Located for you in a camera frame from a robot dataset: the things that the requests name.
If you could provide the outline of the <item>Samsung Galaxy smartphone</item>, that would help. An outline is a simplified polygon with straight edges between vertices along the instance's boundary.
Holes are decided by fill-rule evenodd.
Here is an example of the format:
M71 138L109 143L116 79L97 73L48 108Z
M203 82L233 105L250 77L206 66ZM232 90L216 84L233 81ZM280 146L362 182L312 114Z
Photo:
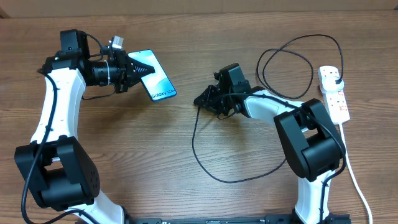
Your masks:
M130 52L128 56L154 67L154 73L141 77L141 82L153 102L177 95L176 89L151 49Z

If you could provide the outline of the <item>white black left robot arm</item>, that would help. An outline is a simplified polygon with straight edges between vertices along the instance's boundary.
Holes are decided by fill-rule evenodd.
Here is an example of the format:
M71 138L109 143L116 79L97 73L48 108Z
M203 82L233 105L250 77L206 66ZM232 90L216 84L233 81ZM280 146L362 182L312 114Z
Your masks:
M121 37L101 45L96 55L90 54L89 38L80 30L62 31L61 50L39 69L46 83L40 121L30 143L14 154L25 181L21 200L31 195L60 218L74 214L85 223L132 223L127 210L101 191L98 170L78 142L80 103L88 86L111 85L123 93L155 70L130 58Z

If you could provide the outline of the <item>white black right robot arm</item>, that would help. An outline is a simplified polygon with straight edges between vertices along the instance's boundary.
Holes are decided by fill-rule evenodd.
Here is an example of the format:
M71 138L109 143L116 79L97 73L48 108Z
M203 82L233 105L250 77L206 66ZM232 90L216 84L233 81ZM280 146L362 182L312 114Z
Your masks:
M346 148L335 125L318 99L290 101L260 86L252 87L238 63L214 74L194 104L218 119L241 113L274 125L285 162L298 177L298 199L290 214L266 215L264 223L350 223L349 215L328 209L332 178L346 167Z

